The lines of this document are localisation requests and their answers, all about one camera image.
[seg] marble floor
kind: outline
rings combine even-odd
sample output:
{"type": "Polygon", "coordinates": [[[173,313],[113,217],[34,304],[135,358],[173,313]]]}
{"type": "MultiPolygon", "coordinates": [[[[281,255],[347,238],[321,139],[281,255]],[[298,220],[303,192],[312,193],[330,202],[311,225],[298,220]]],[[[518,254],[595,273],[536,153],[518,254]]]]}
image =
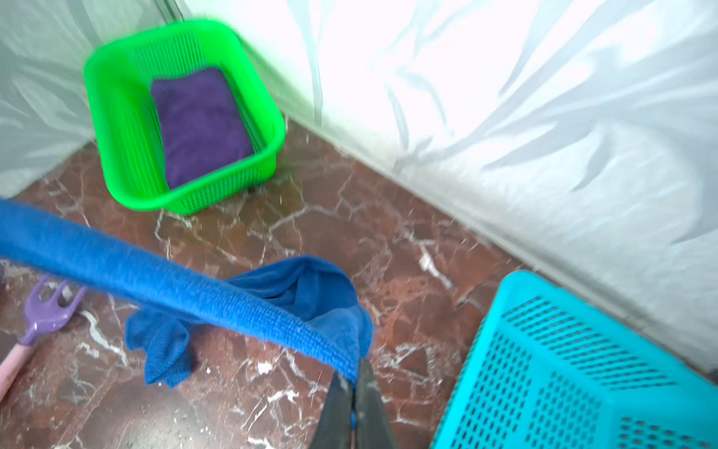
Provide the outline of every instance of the marble floor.
{"type": "MultiPolygon", "coordinates": [[[[370,351],[396,439],[428,448],[500,280],[521,263],[290,122],[276,175],[194,216],[134,212],[108,194],[88,144],[17,197],[224,279],[297,254],[351,277],[376,325],[370,351]]],[[[24,332],[39,274],[3,261],[0,357],[24,332]]],[[[89,293],[41,342],[0,404],[0,449],[306,447],[332,370],[222,328],[194,334],[193,375],[146,386],[123,344],[134,306],[89,293]]]]}

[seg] pink handle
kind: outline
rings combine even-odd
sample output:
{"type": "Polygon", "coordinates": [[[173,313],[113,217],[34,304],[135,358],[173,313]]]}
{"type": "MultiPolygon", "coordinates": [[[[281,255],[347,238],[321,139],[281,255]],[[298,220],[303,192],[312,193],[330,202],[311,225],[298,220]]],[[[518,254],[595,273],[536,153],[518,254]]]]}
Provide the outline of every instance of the pink handle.
{"type": "Polygon", "coordinates": [[[20,343],[13,346],[5,360],[0,364],[0,402],[10,389],[12,382],[15,380],[20,368],[32,354],[32,346],[23,346],[20,343]]]}

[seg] basket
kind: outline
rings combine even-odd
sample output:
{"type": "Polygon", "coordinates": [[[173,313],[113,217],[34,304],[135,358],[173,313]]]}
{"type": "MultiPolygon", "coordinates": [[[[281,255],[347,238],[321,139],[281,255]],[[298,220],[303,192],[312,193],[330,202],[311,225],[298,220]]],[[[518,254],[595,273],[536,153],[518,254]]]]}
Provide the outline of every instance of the basket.
{"type": "Polygon", "coordinates": [[[107,187],[127,208],[188,215],[274,174],[284,120],[237,35],[220,22],[177,22],[105,45],[85,64],[85,83],[107,187]],[[150,84],[207,67],[227,78],[254,155],[170,190],[150,84]]]}
{"type": "Polygon", "coordinates": [[[504,279],[433,448],[718,448],[718,389],[541,278],[504,279]]]}

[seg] folded purple cloth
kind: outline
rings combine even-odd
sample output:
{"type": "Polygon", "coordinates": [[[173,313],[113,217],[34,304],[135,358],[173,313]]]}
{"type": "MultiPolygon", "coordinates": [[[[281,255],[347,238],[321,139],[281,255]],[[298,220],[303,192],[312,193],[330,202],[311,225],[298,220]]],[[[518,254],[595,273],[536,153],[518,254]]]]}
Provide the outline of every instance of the folded purple cloth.
{"type": "Polygon", "coordinates": [[[207,68],[150,88],[162,131],[170,189],[254,154],[227,80],[207,68]]]}

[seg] green basket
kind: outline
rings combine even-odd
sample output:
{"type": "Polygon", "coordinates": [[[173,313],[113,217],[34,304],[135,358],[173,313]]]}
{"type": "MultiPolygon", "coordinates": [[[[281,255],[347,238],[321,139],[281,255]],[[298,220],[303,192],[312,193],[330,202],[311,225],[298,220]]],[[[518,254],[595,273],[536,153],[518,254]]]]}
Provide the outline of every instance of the green basket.
{"type": "Polygon", "coordinates": [[[220,22],[178,22],[105,45],[85,64],[85,83],[107,188],[127,208],[189,215],[274,174],[284,119],[237,35],[220,22]],[[150,84],[207,67],[224,72],[254,156],[170,190],[150,84]]]}

